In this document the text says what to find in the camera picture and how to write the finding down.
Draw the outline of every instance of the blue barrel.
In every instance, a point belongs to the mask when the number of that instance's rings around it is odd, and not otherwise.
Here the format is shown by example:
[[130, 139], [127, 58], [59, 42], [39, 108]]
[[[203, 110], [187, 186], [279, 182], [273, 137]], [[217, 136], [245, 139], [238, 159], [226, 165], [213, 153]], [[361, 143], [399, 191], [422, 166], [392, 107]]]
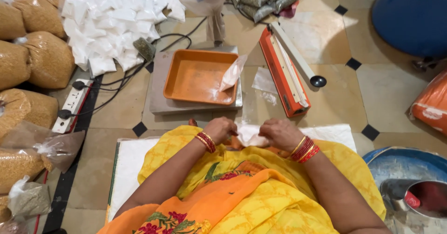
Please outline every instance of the blue barrel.
[[401, 51], [447, 56], [447, 0], [376, 0], [372, 23], [386, 42]]

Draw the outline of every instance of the yellow sari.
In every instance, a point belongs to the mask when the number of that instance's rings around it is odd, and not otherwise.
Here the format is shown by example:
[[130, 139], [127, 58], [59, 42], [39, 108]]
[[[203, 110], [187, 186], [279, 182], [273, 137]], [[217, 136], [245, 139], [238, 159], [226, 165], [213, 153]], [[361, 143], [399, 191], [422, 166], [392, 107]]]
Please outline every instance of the yellow sari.
[[[180, 126], [144, 158], [140, 184], [201, 132]], [[346, 146], [315, 140], [383, 220], [385, 207], [362, 158]], [[99, 234], [337, 233], [301, 164], [257, 147], [217, 146], [192, 168], [176, 197], [130, 209]]]

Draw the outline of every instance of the woman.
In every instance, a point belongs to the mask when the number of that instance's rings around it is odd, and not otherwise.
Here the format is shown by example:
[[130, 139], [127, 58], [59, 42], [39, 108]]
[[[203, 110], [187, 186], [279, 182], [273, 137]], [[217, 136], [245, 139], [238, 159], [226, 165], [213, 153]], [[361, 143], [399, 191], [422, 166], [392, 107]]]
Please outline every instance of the woman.
[[390, 233], [368, 167], [344, 145], [271, 119], [259, 134], [273, 148], [227, 151], [232, 120], [195, 126], [164, 134], [148, 151], [141, 185], [98, 233]]

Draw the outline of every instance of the woman's foot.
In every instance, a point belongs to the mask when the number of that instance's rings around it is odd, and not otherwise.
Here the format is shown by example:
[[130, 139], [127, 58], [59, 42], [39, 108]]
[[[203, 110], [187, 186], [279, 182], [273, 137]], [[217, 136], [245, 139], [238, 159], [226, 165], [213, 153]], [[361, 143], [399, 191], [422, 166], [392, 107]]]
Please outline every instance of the woman's foot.
[[191, 118], [191, 119], [188, 121], [188, 125], [189, 125], [189, 126], [198, 127], [198, 126], [197, 126], [197, 122], [196, 122], [193, 118]]

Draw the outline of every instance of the woman's right arm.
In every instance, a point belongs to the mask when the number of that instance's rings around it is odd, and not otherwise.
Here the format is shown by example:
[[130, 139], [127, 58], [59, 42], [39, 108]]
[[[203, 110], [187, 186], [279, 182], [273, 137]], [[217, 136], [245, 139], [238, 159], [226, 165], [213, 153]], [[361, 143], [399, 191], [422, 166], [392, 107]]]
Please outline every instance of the woman's right arm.
[[[304, 136], [290, 121], [277, 119], [267, 120], [260, 128], [260, 135], [267, 137], [272, 146], [288, 152], [292, 152]], [[303, 165], [312, 180], [321, 206], [338, 232], [391, 233], [360, 192], [323, 152], [318, 152]]]

